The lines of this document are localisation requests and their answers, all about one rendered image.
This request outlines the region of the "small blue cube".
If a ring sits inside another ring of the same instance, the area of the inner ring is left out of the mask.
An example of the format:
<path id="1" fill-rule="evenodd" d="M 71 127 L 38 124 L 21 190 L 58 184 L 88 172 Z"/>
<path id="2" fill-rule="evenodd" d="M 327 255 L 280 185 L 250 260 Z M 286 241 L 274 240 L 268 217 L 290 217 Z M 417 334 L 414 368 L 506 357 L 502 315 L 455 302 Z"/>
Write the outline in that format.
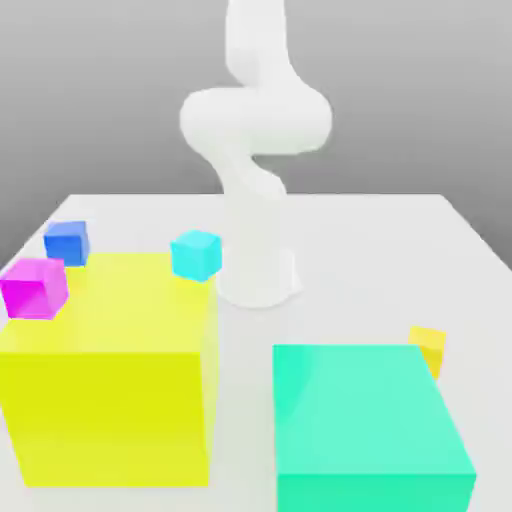
<path id="1" fill-rule="evenodd" d="M 66 267 L 87 264 L 90 243 L 85 221 L 52 222 L 43 240 L 48 258 L 62 259 Z"/>

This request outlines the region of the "small magenta cube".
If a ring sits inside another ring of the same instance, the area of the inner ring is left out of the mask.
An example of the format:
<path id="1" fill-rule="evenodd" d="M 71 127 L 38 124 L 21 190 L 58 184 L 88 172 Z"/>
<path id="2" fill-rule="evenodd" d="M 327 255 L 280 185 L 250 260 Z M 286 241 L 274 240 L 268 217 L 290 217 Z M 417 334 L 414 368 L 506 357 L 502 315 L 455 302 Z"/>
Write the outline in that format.
<path id="1" fill-rule="evenodd" d="M 21 258 L 0 276 L 0 292 L 9 318 L 51 320 L 69 297 L 64 261 Z"/>

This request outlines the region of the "small yellow cube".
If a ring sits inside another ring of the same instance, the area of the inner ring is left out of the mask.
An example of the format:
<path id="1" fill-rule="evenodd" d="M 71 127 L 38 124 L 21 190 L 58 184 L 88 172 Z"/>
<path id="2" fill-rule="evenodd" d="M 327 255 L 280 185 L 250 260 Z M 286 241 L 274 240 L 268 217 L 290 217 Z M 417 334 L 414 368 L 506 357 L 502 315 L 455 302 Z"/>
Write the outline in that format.
<path id="1" fill-rule="evenodd" d="M 408 343 L 418 346 L 434 380 L 438 380 L 444 356 L 446 333 L 444 331 L 412 326 Z"/>

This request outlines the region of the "large yellow box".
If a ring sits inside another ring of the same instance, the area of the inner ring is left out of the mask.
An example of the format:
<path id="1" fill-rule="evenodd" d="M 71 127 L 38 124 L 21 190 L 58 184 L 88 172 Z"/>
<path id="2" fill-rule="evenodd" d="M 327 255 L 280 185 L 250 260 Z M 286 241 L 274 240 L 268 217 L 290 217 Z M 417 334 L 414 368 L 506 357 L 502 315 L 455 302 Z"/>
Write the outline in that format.
<path id="1" fill-rule="evenodd" d="M 204 487 L 218 389 L 213 281 L 165 253 L 67 270 L 51 320 L 0 330 L 0 408 L 30 487 Z"/>

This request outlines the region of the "large turquoise box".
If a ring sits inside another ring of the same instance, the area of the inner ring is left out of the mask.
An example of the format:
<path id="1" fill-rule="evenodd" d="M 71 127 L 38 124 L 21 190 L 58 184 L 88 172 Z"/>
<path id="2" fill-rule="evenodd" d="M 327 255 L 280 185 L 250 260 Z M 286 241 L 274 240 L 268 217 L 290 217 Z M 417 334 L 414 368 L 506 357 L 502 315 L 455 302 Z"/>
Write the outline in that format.
<path id="1" fill-rule="evenodd" d="M 476 471 L 412 345 L 276 344 L 277 512 L 467 512 Z"/>

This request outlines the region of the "small cyan cube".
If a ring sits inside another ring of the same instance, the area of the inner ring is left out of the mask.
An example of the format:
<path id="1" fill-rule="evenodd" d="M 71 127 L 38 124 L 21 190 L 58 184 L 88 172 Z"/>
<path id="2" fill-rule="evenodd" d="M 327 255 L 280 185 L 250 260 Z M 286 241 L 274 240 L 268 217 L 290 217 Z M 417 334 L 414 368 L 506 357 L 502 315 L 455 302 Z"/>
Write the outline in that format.
<path id="1" fill-rule="evenodd" d="M 222 240 L 209 232 L 190 230 L 170 243 L 173 274 L 206 282 L 222 268 Z"/>

